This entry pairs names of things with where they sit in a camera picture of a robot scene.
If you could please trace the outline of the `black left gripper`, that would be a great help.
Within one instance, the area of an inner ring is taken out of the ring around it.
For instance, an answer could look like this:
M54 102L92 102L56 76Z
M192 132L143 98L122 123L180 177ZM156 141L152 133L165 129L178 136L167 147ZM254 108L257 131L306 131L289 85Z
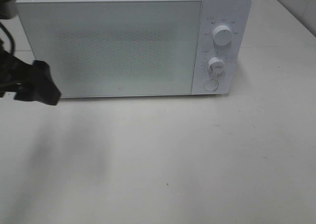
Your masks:
M61 92L55 85L50 66L34 60L27 64L4 49L0 41L0 97L6 92L15 92L14 99L23 102L40 102L55 106Z

